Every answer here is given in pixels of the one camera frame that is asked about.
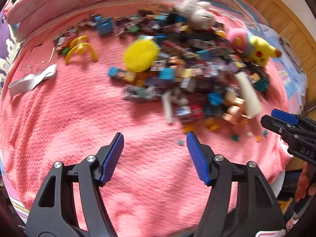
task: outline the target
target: blue gripper pad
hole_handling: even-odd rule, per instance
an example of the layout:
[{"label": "blue gripper pad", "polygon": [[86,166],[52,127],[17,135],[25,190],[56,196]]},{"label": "blue gripper pad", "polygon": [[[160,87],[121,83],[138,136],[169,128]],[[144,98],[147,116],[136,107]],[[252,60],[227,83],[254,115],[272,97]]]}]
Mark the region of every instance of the blue gripper pad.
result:
[{"label": "blue gripper pad", "polygon": [[111,180],[118,159],[124,148],[124,136],[120,133],[106,156],[101,170],[100,182],[104,185]]},{"label": "blue gripper pad", "polygon": [[209,175],[209,165],[206,161],[205,156],[203,155],[200,145],[200,142],[193,132],[187,134],[186,146],[191,155],[197,174],[200,180],[205,183],[205,185],[209,185],[211,183],[211,177]]},{"label": "blue gripper pad", "polygon": [[298,124],[298,119],[294,115],[277,109],[271,111],[271,117],[281,120],[292,126],[296,126]]}]

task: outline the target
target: white plush toy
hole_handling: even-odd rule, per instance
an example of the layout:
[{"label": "white plush toy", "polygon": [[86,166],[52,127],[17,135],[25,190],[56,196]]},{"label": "white plush toy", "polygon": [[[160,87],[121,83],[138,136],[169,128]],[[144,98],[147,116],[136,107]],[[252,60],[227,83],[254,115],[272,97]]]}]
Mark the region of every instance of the white plush toy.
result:
[{"label": "white plush toy", "polygon": [[209,11],[210,5],[199,0],[183,0],[178,10],[195,28],[209,30],[215,22],[214,14]]}]

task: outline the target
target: yellow disc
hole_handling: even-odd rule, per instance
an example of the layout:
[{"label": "yellow disc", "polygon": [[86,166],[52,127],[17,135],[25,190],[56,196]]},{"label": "yellow disc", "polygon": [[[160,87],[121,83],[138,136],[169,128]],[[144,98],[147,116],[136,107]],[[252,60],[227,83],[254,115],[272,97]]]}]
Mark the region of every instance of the yellow disc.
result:
[{"label": "yellow disc", "polygon": [[124,62],[127,70],[142,72],[151,67],[157,60],[159,47],[153,40],[139,39],[133,42],[124,53]]}]

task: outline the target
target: white strap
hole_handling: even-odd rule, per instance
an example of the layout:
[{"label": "white strap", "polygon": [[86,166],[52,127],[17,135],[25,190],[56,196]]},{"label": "white strap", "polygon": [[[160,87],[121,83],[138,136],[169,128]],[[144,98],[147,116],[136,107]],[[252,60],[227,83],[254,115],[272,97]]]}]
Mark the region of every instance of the white strap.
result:
[{"label": "white strap", "polygon": [[22,79],[18,79],[9,84],[10,96],[15,96],[19,93],[29,92],[33,90],[41,81],[53,78],[56,75],[57,65],[53,64],[47,67],[41,74],[29,74]]}]

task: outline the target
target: wooden board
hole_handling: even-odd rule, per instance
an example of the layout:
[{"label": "wooden board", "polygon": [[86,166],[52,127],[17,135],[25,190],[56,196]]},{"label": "wooden board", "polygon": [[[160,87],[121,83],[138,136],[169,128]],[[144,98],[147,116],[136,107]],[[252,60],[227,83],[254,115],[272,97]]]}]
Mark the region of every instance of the wooden board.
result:
[{"label": "wooden board", "polygon": [[307,28],[281,0],[245,1],[255,7],[280,36],[290,41],[308,78],[306,100],[316,99],[316,42]]}]

